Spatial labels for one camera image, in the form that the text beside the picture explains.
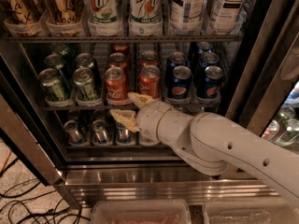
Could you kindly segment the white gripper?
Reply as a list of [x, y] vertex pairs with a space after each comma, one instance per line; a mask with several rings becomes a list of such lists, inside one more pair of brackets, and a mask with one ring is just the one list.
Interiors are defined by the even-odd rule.
[[173, 150], [188, 150], [192, 147], [190, 126], [193, 116], [177, 111], [173, 106], [146, 94], [128, 93], [129, 99], [140, 110], [111, 109], [114, 120], [133, 133], [140, 133], [152, 140], [160, 141]]

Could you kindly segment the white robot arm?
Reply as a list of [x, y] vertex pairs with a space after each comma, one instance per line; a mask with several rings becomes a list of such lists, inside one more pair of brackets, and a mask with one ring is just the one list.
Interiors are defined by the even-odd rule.
[[275, 146], [221, 115], [189, 115], [161, 100], [135, 92], [138, 110], [112, 109], [111, 116], [133, 133], [162, 142], [204, 175], [221, 175], [228, 165], [262, 181], [299, 205], [299, 155]]

